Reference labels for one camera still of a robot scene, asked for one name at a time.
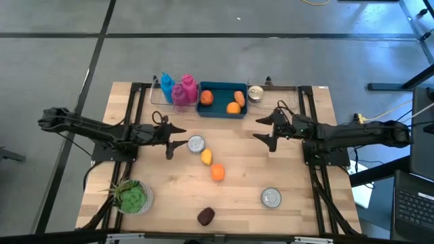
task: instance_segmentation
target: magenta bottle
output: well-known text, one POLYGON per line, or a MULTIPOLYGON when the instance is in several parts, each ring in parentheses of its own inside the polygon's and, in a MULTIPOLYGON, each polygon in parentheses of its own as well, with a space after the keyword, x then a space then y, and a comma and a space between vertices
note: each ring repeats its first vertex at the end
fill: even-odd
POLYGON ((185 74, 182 77, 182 87, 187 93, 187 97, 189 98, 189 103, 194 103, 197 101, 197 83, 195 78, 193 78, 190 74, 185 74))
POLYGON ((172 100, 175 104, 175 109, 182 112, 183 106, 189 105, 189 98, 185 89, 180 84, 175 84, 172 87, 172 100))

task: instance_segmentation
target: wooden table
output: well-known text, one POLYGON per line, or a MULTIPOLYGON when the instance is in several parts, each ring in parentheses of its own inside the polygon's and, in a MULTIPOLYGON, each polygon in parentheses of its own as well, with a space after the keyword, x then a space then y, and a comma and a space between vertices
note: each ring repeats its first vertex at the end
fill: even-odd
MULTIPOLYGON (((115 124, 122 120, 127 106, 131 83, 114 82, 104 116, 104 122, 115 124)), ((267 99, 290 100, 297 113, 294 91, 270 91, 267 99)), ((318 120, 336 124, 332 100, 327 87, 313 87, 318 120)), ((309 102, 305 98, 307 114, 309 102)), ((244 119, 212 119, 200 117, 192 108, 175 113, 173 108, 154 105, 146 89, 141 123, 153 123, 151 114, 159 110, 169 115, 175 126, 186 129, 174 134, 171 140, 188 140, 192 135, 205 138, 213 152, 214 163, 222 163, 226 176, 222 182, 211 180, 210 167, 199 155, 192 154, 186 145, 175 150, 172 160, 165 159, 164 146, 142 146, 133 164, 131 179, 148 184, 154 191, 151 209, 139 216, 124 216, 121 230, 140 232, 189 232, 227 234, 317 235, 318 227, 313 202, 309 169, 304 164, 300 140, 282 140, 276 152, 252 134, 270 133, 271 126, 255 119, 269 115, 272 110, 249 106, 244 119), (267 187, 277 188, 282 195, 281 205, 266 208, 260 200, 267 187), (212 223, 201 226, 196 217, 204 208, 216 212, 212 223)), ((104 162, 90 174, 84 192, 77 227, 88 223, 106 200, 114 162, 104 162)), ((359 219, 348 175, 339 167, 328 167, 333 200, 341 214, 360 231, 359 219)), ((330 232, 328 212, 322 207, 325 228, 330 232)), ((112 209, 109 226, 114 226, 112 209)))

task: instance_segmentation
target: gray floor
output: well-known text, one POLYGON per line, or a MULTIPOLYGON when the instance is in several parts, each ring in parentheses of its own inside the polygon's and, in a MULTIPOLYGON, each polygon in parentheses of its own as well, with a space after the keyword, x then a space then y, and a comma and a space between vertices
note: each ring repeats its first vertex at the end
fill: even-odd
MULTIPOLYGON (((412 14, 420 10, 419 2, 406 3, 412 14)), ((108 0, 1 0, 0 32, 99 32, 108 6, 108 0)), ((423 18, 425 26, 431 24, 429 18, 423 18)), ((118 0, 108 31, 412 32, 397 3, 335 0, 323 7, 284 0, 118 0)), ((36 120, 44 108, 74 107, 95 43, 95 39, 0 39, 0 146, 27 156, 23 164, 0 164, 0 236, 31 232, 62 143, 57 135, 40 131, 36 120)), ((353 113, 374 117, 411 99, 404 92, 368 92, 366 83, 405 82, 428 65, 419 43, 406 40, 106 39, 83 115, 102 119, 113 81, 151 81, 153 75, 166 71, 174 76, 193 73, 198 80, 262 82, 272 76, 282 85, 328 85, 338 122, 344 123, 353 113)), ((409 109, 384 119, 397 119, 409 109)), ((77 137, 75 141, 92 150, 89 140, 77 137)), ((383 146, 359 151, 360 159, 383 162, 406 154, 408 148, 383 146)), ((73 147, 47 231, 74 228, 89 162, 73 147)), ((390 182, 376 185, 374 195, 391 194, 390 182)), ((365 220, 364 232, 387 238, 384 229, 389 228, 381 223, 390 220, 390 212, 386 202, 376 205, 382 202, 382 207, 360 209, 359 215, 365 220)))

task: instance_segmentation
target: blue tray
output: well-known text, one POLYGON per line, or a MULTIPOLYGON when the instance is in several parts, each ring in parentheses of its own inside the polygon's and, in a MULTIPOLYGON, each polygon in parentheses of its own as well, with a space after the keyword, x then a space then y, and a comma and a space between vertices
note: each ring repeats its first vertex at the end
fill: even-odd
POLYGON ((196 109, 197 113, 199 113, 201 117, 242 119, 244 118, 245 114, 247 114, 247 84, 202 81, 199 87, 199 97, 201 97, 202 91, 205 90, 210 90, 214 96, 214 101, 210 106, 202 105, 199 99, 196 109), (226 112, 226 107, 229 103, 235 102, 233 94, 236 91, 243 92, 245 105, 243 108, 241 108, 241 112, 239 114, 228 114, 226 112))

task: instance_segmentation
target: tin can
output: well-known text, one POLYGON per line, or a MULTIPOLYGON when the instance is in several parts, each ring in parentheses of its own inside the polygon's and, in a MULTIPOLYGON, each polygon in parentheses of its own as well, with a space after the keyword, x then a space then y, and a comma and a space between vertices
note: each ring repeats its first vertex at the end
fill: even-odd
POLYGON ((267 207, 277 207, 282 202, 282 196, 276 188, 267 188, 260 195, 260 200, 267 207))
POLYGON ((205 149, 205 140, 201 136, 192 136, 188 146, 192 153, 201 153, 205 149))
POLYGON ((264 90, 262 87, 254 85, 248 90, 248 97, 251 102, 260 102, 264 96, 264 90))

